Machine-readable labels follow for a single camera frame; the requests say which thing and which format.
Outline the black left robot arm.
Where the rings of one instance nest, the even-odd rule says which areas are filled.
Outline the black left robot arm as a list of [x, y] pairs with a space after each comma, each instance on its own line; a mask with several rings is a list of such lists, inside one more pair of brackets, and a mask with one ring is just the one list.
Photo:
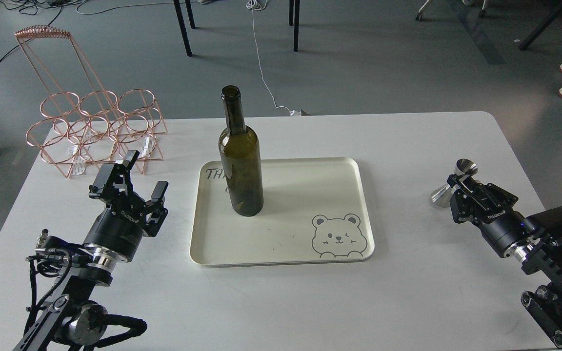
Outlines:
[[139, 157], [129, 151], [123, 160], [103, 164], [89, 187], [89, 197], [105, 203], [82, 244], [51, 236], [38, 237], [30, 264], [31, 304], [17, 351], [44, 351], [51, 342], [71, 351], [93, 351], [138, 337], [147, 323], [109, 314], [91, 300], [94, 287], [108, 287], [118, 262], [133, 259], [143, 237], [155, 237], [167, 217], [159, 181], [149, 200], [134, 192], [131, 170]]

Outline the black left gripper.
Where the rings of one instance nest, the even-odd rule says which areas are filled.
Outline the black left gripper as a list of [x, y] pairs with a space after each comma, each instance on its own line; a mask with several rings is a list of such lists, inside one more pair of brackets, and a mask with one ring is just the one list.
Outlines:
[[88, 196], [105, 202], [83, 246], [87, 251], [107, 249], [120, 261], [131, 262], [142, 237], [156, 237], [169, 211], [164, 207], [169, 182], [158, 181], [145, 202], [133, 191], [131, 170], [139, 151], [130, 150], [114, 163], [103, 164]]

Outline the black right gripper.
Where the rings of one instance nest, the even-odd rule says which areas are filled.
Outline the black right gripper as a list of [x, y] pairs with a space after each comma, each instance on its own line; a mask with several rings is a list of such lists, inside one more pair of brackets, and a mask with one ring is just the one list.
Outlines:
[[518, 197], [493, 183], [483, 184], [472, 176], [455, 180], [449, 175], [447, 182], [456, 182], [450, 198], [453, 221], [457, 224], [471, 222], [482, 237], [501, 258], [512, 255], [517, 248], [532, 249], [530, 234], [524, 228], [524, 217], [513, 210]]

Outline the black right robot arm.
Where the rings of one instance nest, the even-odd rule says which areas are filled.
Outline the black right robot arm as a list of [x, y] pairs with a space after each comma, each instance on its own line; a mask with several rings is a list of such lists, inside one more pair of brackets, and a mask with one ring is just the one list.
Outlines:
[[470, 175], [451, 174], [450, 208], [456, 223], [470, 222], [500, 257], [515, 257], [525, 274], [544, 273], [549, 284], [524, 291], [522, 306], [562, 350], [562, 206], [524, 217], [518, 198]]

